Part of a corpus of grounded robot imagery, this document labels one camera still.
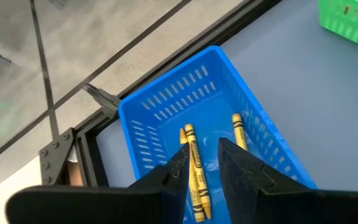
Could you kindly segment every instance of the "concrete floor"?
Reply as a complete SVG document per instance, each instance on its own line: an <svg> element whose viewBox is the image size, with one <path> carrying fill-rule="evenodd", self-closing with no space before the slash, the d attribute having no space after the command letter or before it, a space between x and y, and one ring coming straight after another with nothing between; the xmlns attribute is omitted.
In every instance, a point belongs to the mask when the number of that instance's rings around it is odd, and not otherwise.
<svg viewBox="0 0 358 224"><path fill-rule="evenodd" d="M169 18L105 69L92 84L117 94L242 0L196 0ZM180 0L71 0L59 11L35 0L53 101L56 103L134 40ZM0 0L0 147L48 109L29 0ZM84 91L56 110L59 132L99 105ZM49 119L0 155L0 182L30 162L52 140Z"/></svg>

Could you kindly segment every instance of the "black metal frame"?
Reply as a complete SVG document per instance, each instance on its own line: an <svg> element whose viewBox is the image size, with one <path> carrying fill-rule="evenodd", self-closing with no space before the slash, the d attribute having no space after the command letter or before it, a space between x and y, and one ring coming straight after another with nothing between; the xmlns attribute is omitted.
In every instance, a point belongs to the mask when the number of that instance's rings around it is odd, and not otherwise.
<svg viewBox="0 0 358 224"><path fill-rule="evenodd" d="M223 44L280 1L243 2L118 94L118 97L127 97L205 47ZM117 119L109 118L99 109L74 128L75 150L84 186L108 186L96 136Z"/></svg>

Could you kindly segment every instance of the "metal bracket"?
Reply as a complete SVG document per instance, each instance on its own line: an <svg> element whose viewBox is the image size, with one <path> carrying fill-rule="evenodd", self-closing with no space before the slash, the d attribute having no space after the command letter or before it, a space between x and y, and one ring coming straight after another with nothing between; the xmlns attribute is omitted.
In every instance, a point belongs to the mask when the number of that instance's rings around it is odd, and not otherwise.
<svg viewBox="0 0 358 224"><path fill-rule="evenodd" d="M42 185L58 183L73 145L74 134L70 128L39 151Z"/></svg>
<svg viewBox="0 0 358 224"><path fill-rule="evenodd" d="M102 106L103 113L109 118L117 116L118 104L121 102L117 96L111 95L103 89L96 88L90 83L85 84L83 89Z"/></svg>

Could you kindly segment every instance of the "metal clamp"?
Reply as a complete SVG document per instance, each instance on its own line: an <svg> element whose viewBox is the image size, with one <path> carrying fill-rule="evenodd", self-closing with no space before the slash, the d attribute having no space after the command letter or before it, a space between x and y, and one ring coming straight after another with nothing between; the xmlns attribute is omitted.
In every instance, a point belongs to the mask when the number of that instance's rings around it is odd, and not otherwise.
<svg viewBox="0 0 358 224"><path fill-rule="evenodd" d="M117 96L111 95L103 89L96 88L90 83L85 84L83 89L102 106L103 113L108 117L114 118L117 116L118 105L121 102Z"/></svg>

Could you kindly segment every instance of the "crayon tip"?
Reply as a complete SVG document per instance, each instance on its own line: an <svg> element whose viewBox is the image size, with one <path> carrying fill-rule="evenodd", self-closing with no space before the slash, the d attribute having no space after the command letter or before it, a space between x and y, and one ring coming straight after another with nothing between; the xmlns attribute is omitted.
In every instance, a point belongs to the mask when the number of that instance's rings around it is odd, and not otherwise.
<svg viewBox="0 0 358 224"><path fill-rule="evenodd" d="M207 217L207 219L212 219L212 214L211 214L211 206L207 205L207 206L203 206L205 215Z"/></svg>
<svg viewBox="0 0 358 224"><path fill-rule="evenodd" d="M187 143L187 138L186 138L186 134L185 134L185 130L183 130L183 128L180 129L180 144L186 144Z"/></svg>

